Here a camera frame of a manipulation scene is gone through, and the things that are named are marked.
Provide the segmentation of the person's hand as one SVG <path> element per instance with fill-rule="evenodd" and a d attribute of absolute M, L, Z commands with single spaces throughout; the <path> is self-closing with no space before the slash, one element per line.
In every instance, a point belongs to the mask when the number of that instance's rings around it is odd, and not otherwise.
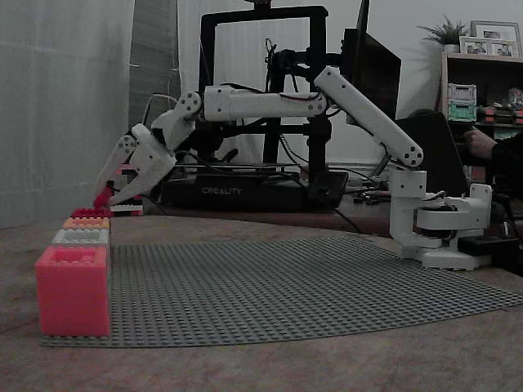
<path fill-rule="evenodd" d="M 494 147 L 498 142 L 478 129 L 466 131 L 463 138 L 471 156 L 490 160 L 493 156 Z"/>

